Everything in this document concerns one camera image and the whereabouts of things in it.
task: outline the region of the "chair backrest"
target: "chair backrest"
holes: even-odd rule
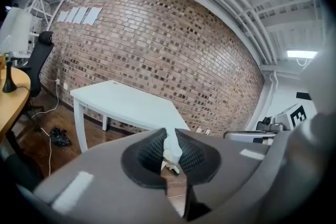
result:
[[[51,42],[52,34],[53,32],[51,31],[44,31],[38,36],[34,50],[27,63],[27,65],[31,67],[31,69],[26,72],[30,78],[30,97],[37,96],[41,91],[39,74],[54,47],[54,43]]]

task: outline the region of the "wooden desk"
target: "wooden desk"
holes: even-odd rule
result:
[[[30,89],[29,76],[19,69],[12,68],[12,78],[18,88],[14,92],[4,93],[2,88],[4,87],[6,80],[6,69],[1,71],[0,142],[9,128],[11,128],[11,125],[14,123],[16,118],[19,116],[29,97],[29,91],[26,88],[19,88],[21,86],[25,86]]]

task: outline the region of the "chair armrest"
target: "chair armrest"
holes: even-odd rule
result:
[[[15,66],[14,68],[20,69],[23,72],[29,71],[30,69],[32,69],[31,66]]]

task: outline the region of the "black lamp base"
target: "black lamp base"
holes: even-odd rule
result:
[[[12,61],[8,61],[6,66],[6,81],[2,91],[5,93],[14,92],[17,89],[17,86],[12,80]]]

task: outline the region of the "brick wall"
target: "brick wall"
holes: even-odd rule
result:
[[[72,89],[113,79],[172,100],[191,130],[222,136],[249,121],[264,84],[260,70],[237,36],[197,2],[67,0],[60,11],[74,6],[102,11],[93,26],[55,20],[51,27],[55,48],[41,80],[53,92],[46,77],[66,82],[64,102],[72,105]]]

